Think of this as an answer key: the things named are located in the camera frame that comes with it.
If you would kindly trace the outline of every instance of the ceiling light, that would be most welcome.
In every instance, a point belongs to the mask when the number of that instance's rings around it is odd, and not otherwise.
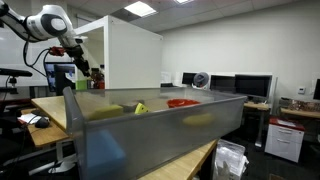
[[[175,1],[180,3],[180,4],[185,4],[185,3],[191,2],[193,0],[175,0]]]
[[[125,9],[140,17],[148,16],[157,12],[149,5],[140,1],[125,7]]]

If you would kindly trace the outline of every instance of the white cabinet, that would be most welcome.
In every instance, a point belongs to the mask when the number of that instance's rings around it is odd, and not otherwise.
[[[162,36],[111,16],[75,32],[88,37],[81,46],[90,67],[104,64],[106,89],[160,87]]]
[[[265,152],[298,162],[304,132],[269,124]]]

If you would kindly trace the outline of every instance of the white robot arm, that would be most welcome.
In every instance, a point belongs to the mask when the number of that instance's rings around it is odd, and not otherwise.
[[[81,46],[75,40],[72,23],[65,11],[56,5],[45,5],[35,16],[21,16],[0,0],[0,20],[27,42],[45,41],[57,37],[66,53],[85,76],[89,74],[88,61],[82,57]]]

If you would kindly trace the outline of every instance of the ceiling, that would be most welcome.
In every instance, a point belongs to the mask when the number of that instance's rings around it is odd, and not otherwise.
[[[70,6],[97,16],[109,15],[138,0],[67,0]],[[199,22],[256,11],[298,0],[194,0],[179,5],[174,0],[140,0],[158,13],[130,23],[159,32]]]

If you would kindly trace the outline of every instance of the drawer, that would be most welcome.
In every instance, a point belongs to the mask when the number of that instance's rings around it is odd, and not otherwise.
[[[277,137],[285,141],[291,141],[301,144],[303,140],[303,131],[289,129],[281,126],[275,126],[270,124],[268,130],[268,136]]]
[[[301,144],[268,136],[265,152],[298,162]]]

